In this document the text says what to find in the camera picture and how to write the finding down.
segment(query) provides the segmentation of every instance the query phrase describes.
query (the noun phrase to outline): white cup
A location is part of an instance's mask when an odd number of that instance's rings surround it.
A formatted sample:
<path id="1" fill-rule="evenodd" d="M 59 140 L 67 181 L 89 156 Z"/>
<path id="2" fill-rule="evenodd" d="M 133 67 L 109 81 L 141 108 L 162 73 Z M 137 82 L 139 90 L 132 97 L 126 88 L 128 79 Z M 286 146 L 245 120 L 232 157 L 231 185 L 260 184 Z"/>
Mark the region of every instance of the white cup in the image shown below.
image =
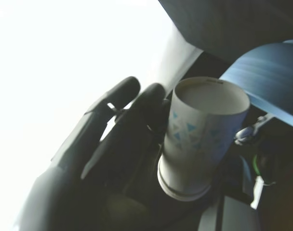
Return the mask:
<path id="1" fill-rule="evenodd" d="M 158 164 L 158 180 L 167 195 L 193 201 L 210 189 L 249 107 L 247 94 L 232 83 L 210 77 L 178 83 Z"/>

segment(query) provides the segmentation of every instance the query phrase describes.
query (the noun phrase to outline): cup base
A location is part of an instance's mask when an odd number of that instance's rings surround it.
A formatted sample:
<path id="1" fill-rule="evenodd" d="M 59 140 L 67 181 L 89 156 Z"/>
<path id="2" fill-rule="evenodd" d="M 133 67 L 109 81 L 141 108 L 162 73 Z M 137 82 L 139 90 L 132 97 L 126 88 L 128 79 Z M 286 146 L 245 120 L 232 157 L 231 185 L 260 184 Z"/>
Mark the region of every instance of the cup base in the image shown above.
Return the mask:
<path id="1" fill-rule="evenodd" d="M 211 188 L 211 186 L 208 185 L 205 189 L 203 189 L 202 191 L 200 191 L 199 193 L 196 193 L 196 194 L 182 194 L 182 193 L 179 193 L 179 192 L 172 190 L 171 188 L 169 188 L 169 186 L 166 184 L 166 182 L 164 181 L 164 179 L 162 178 L 162 176 L 160 174 L 160 161 L 161 161 L 161 157 L 160 157 L 160 160 L 158 162 L 158 167 L 157 167 L 158 182 L 160 183 L 162 190 L 168 196 L 172 197 L 173 199 L 178 200 L 178 201 L 184 201 L 184 202 L 195 201 L 195 200 L 203 197 Z"/>

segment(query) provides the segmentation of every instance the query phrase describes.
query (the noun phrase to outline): blue curved object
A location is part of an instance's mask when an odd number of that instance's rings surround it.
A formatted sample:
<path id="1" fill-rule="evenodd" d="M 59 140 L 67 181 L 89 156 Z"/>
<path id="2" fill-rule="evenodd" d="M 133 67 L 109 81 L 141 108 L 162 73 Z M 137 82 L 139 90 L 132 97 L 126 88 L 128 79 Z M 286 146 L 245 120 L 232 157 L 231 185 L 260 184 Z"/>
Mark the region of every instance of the blue curved object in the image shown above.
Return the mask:
<path id="1" fill-rule="evenodd" d="M 293 43 L 255 48 L 220 79 L 240 86 L 254 106 L 293 126 Z"/>

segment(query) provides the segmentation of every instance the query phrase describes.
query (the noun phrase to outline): paper cup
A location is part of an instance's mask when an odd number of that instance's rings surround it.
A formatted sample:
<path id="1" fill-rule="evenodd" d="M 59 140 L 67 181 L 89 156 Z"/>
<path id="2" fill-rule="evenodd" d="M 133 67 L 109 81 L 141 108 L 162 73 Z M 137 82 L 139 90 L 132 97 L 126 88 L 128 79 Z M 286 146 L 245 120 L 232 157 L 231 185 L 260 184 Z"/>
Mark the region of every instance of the paper cup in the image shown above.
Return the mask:
<path id="1" fill-rule="evenodd" d="M 167 195 L 192 201 L 209 190 L 249 106 L 241 88 L 215 78 L 189 78 L 175 87 L 158 164 L 158 180 Z"/>

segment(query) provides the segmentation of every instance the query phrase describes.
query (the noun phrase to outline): cup rim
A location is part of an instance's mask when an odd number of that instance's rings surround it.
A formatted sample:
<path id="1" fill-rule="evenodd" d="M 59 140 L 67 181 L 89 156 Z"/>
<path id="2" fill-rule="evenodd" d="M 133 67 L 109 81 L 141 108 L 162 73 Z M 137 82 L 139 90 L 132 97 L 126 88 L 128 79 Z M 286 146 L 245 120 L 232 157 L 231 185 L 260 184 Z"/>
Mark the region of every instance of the cup rim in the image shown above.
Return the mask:
<path id="1" fill-rule="evenodd" d="M 183 105 L 191 108 L 192 110 L 195 110 L 197 112 L 201 112 L 201 110 L 195 108 L 195 107 L 192 107 L 190 105 L 188 105 L 187 103 L 185 103 L 183 100 L 181 100 L 178 96 L 178 93 L 177 91 L 180 89 L 180 88 L 183 88 L 189 84 L 193 84 L 193 83 L 200 83 L 200 82 L 205 82 L 206 80 L 210 80 L 210 83 L 221 83 L 221 84 L 226 84 L 226 85 L 229 85 L 230 87 L 233 87 L 235 89 L 237 89 L 239 92 L 241 92 L 243 94 L 243 96 L 246 98 L 246 107 L 242 108 L 242 110 L 240 111 L 237 111 L 235 113 L 230 113 L 230 112 L 227 112 L 227 113 L 213 113 L 213 112 L 208 112 L 208 111 L 203 111 L 204 113 L 208 113 L 210 115 L 215 115 L 215 116 L 228 116 L 228 115 L 237 115 L 237 114 L 241 114 L 245 111 L 247 111 L 251 105 L 251 102 L 250 102 L 250 98 L 249 96 L 246 94 L 246 92 L 241 88 L 239 87 L 238 85 L 236 84 L 233 84 L 231 82 L 228 82 L 228 81 L 225 81 L 225 80 L 221 80 L 221 79 L 217 79 L 217 78 L 213 78 L 213 77 L 190 77 L 190 78 L 186 78 L 186 79 L 183 79 L 181 80 L 180 82 L 178 82 L 178 84 L 175 86 L 175 88 L 173 89 L 173 95 L 174 97 L 176 97 Z"/>

